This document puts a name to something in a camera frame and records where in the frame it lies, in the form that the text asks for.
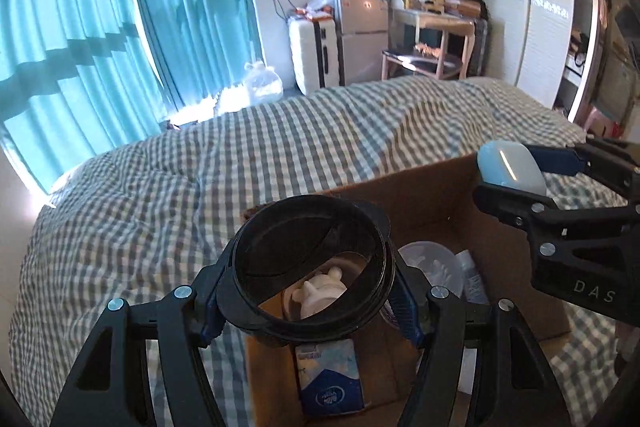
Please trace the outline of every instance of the cardboard box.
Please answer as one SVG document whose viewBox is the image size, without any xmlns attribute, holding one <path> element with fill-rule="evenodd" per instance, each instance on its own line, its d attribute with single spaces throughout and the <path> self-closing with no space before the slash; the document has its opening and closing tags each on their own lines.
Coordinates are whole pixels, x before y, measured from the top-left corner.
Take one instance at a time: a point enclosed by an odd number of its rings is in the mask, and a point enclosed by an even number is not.
<svg viewBox="0 0 640 427">
<path fill-rule="evenodd" d="M 561 349 L 569 324 L 561 301 L 530 286 L 531 263 L 526 234 L 482 214 L 472 201 L 478 179 L 476 156 L 396 172 L 329 191 L 334 196 L 381 206 L 391 222 L 396 247 L 435 241 L 457 253 L 469 249 L 492 302 L 510 298 L 546 347 L 548 357 Z M 261 306 L 282 317 L 280 296 Z M 367 408 L 361 412 L 308 419 L 298 398 L 295 355 L 291 346 L 274 349 L 246 340 L 246 367 L 257 427 L 392 427 L 398 423 L 415 378 L 418 351 L 377 315 L 351 335 Z M 451 425 L 464 425 L 468 396 L 458 394 Z"/>
</svg>

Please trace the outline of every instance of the bed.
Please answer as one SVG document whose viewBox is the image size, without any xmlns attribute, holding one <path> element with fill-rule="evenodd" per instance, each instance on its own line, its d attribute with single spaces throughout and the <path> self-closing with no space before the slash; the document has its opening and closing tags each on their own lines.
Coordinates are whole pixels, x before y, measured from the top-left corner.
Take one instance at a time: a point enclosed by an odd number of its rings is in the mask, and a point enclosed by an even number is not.
<svg viewBox="0 0 640 427">
<path fill-rule="evenodd" d="M 14 390 L 48 425 L 76 354 L 107 302 L 162 298 L 212 264 L 259 203 L 476 151 L 492 139 L 564 145 L 583 131 L 496 80 L 403 77 L 251 107 L 169 131 L 82 165 L 44 207 L 10 330 Z M 624 204 L 580 176 L 547 176 L 560 207 Z M 616 383 L 612 320 L 567 305 L 571 341 L 552 360 L 575 425 Z M 252 425 L 242 333 L 227 325 L 205 367 L 229 426 Z M 170 425 L 148 343 L 158 425 Z"/>
</svg>

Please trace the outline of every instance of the light blue rounded object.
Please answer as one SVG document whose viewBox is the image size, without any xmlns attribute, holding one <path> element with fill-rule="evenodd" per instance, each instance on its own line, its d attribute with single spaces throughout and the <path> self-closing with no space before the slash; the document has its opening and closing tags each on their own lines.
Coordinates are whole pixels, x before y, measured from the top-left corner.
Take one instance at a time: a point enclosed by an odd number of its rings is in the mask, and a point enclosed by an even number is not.
<svg viewBox="0 0 640 427">
<path fill-rule="evenodd" d="M 486 183 L 546 196 L 545 179 L 522 143 L 494 140 L 478 151 L 478 169 Z"/>
</svg>

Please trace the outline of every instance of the mattress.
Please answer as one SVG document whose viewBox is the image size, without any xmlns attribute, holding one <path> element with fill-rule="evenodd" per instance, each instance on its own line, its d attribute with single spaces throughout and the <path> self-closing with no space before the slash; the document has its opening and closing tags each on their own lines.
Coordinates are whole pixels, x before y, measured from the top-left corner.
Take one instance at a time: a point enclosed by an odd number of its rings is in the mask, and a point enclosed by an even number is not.
<svg viewBox="0 0 640 427">
<path fill-rule="evenodd" d="M 414 76 L 247 108 L 89 160 L 40 213 L 22 265 L 10 330 L 20 405 L 48 425 L 107 302 L 143 303 L 190 283 L 244 210 L 466 155 L 492 139 L 562 146 L 584 133 L 496 80 Z M 625 203 L 584 176 L 546 181 L 561 208 Z M 616 382 L 614 322 L 567 311 L 574 334 L 552 367 L 582 426 Z M 227 325 L 201 354 L 227 425 L 252 425 L 243 333 Z M 158 425 L 171 425 L 154 341 L 148 359 Z"/>
</svg>

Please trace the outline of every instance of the black round container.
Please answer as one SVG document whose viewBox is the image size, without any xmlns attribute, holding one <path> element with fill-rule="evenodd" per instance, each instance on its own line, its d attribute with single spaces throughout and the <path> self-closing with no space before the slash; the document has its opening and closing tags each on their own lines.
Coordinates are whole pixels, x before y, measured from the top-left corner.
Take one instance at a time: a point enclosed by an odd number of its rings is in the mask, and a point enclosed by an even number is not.
<svg viewBox="0 0 640 427">
<path fill-rule="evenodd" d="M 287 198 L 260 210 L 233 241 L 218 305 L 229 322 L 270 343 L 344 338 L 378 313 L 393 284 L 388 221 L 370 204 L 320 195 Z M 260 308 L 345 251 L 360 254 L 367 265 L 329 307 L 295 322 Z"/>
</svg>

